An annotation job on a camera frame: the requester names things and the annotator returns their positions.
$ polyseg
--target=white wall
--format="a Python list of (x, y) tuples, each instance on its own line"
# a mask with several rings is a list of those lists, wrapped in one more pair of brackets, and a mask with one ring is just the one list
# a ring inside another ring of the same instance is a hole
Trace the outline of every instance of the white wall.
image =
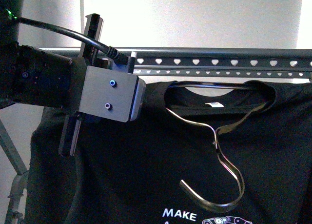
[(84, 0), (111, 46), (296, 48), (301, 0)]
[(302, 0), (300, 24), (298, 30), (297, 48), (312, 48), (312, 0)]
[[(119, 47), (296, 48), (301, 9), (301, 0), (25, 0), (23, 16), (80, 31), (82, 4), (85, 15), (98, 13), (104, 19), (100, 41)], [(19, 42), (80, 46), (29, 26), (21, 27)], [(42, 107), (21, 104), (0, 110), (0, 119), (27, 166), (31, 133), (41, 114)], [(2, 149), (0, 168), (3, 223), (15, 173)]]

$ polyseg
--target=printed graphic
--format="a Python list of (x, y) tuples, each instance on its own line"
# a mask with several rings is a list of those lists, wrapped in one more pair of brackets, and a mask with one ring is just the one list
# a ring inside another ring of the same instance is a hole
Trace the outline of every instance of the printed graphic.
[(253, 224), (253, 223), (246, 221), (242, 218), (226, 216), (223, 218), (206, 219), (206, 220), (203, 220), (202, 224)]

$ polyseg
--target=black cable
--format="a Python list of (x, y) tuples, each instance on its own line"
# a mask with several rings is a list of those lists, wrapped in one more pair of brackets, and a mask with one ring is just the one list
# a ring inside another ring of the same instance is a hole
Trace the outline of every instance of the black cable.
[(22, 17), (16, 18), (16, 21), (23, 23), (23, 24), (31, 25), (34, 27), (50, 30), (50, 31), (53, 31), (62, 35), (69, 36), (71, 38), (74, 38), (76, 40), (79, 40), (81, 42), (84, 42), (86, 44), (89, 44), (95, 47), (96, 49), (98, 49), (99, 51), (102, 51), (107, 57), (111, 58), (113, 61), (115, 61), (118, 64), (128, 63), (128, 57), (125, 54), (122, 54), (115, 48), (110, 47), (110, 46), (108, 47), (100, 43), (99, 41), (96, 41), (76, 31), (69, 30), (69, 29), (66, 29), (57, 25), (52, 25), (52, 24), (41, 22), (41, 21), (31, 20), (31, 19), (22, 18)]

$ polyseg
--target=perforated metal bar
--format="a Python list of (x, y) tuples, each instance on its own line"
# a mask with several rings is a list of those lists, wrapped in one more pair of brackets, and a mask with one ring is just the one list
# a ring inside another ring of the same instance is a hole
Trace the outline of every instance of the perforated metal bar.
[[(75, 57), (77, 48), (43, 48)], [(118, 48), (137, 52), (135, 74), (191, 77), (309, 79), (311, 49)]]

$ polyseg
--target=green led light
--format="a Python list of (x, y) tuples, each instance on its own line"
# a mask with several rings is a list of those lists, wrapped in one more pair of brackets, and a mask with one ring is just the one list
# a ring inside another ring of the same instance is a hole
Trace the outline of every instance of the green led light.
[(17, 19), (17, 17), (15, 17), (14, 14), (13, 14), (10, 10), (8, 10), (8, 9), (6, 9), (6, 10), (7, 10), (8, 13), (9, 13), (9, 19), (10, 19), (10, 20), (12, 20), (12, 18)]

